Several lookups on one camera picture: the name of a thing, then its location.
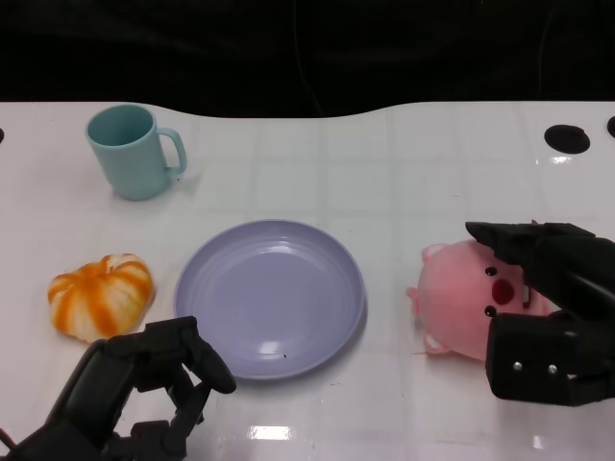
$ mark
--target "black hole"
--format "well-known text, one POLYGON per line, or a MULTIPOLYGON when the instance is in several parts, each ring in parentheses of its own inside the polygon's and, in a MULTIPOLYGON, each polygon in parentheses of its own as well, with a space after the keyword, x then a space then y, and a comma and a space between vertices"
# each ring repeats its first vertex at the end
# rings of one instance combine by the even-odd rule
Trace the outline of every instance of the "black hole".
POLYGON ((611 136, 615 137, 615 117, 611 117, 611 119, 608 121, 608 123, 606 124, 606 130, 611 136))
POLYGON ((570 125, 555 125, 545 131, 549 147, 563 154, 582 154, 591 144, 583 128, 570 125))

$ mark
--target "table surface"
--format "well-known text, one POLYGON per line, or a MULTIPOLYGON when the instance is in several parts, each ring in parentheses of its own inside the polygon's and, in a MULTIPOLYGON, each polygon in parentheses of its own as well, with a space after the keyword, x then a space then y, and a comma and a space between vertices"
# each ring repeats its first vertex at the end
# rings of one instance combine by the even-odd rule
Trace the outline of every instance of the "table surface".
MULTIPOLYGON (((497 400, 480 363, 417 353, 422 332, 405 290, 418 280, 420 250, 468 238, 466 220, 568 221, 615 239, 615 139, 605 128, 615 104, 414 104, 324 120, 151 108, 181 134, 188 169, 139 203, 112 195, 86 143, 87 119, 109 105, 0 104, 0 426, 15 440, 43 423, 86 349, 50 325, 52 277, 135 253, 158 285, 143 324, 167 319, 200 245, 275 217, 328 231, 356 257, 365 331, 315 373, 212 394, 188 460, 611 459, 615 401, 497 400), (555 124, 584 128, 589 151, 549 148, 543 133, 555 124)), ((133 393, 118 431, 172 411, 162 391, 133 393)))

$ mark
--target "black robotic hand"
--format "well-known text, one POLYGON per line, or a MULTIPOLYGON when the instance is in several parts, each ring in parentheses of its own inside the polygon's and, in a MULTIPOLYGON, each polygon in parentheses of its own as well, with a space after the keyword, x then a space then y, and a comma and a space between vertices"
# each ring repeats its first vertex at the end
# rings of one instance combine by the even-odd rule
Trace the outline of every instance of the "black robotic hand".
POLYGON ((493 393, 567 406, 615 397, 615 243, 571 224, 466 229, 561 309, 491 320, 485 366, 493 393))
POLYGON ((211 389, 235 390, 220 356, 199 337, 194 317, 149 324, 141 333, 90 346, 66 383, 45 425, 6 461, 180 461, 185 439, 203 421, 211 389), (192 384, 188 368, 201 379, 192 384), (164 387, 177 410, 168 421, 138 423, 130 437, 113 432, 133 388, 164 387))

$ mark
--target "mug handle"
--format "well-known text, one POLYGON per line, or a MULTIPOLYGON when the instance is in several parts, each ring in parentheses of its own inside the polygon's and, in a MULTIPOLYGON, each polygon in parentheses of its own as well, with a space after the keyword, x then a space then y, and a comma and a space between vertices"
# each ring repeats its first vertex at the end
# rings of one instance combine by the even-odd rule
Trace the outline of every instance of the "mug handle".
POLYGON ((170 128, 158 128, 156 133, 163 136, 169 136, 173 141, 173 144, 175 144, 175 149, 177 149, 177 154, 180 158, 180 166, 167 166, 166 170, 169 175, 181 175, 185 171, 185 149, 180 135, 175 130, 171 130, 170 128))

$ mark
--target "stuffed animal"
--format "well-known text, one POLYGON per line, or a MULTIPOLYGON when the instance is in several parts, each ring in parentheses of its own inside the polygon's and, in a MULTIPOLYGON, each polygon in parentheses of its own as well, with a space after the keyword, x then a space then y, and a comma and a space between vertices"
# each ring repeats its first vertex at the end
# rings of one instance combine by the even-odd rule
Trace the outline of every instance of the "stuffed animal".
POLYGON ((137 256, 107 255, 55 277, 47 297, 54 327, 91 343, 131 329, 154 299, 154 282, 137 256))
POLYGON ((548 315, 549 301, 527 288, 520 267, 499 261, 475 240, 432 245, 422 254, 418 288, 408 288, 420 314, 427 352, 455 351, 484 360, 490 317, 508 312, 548 315))

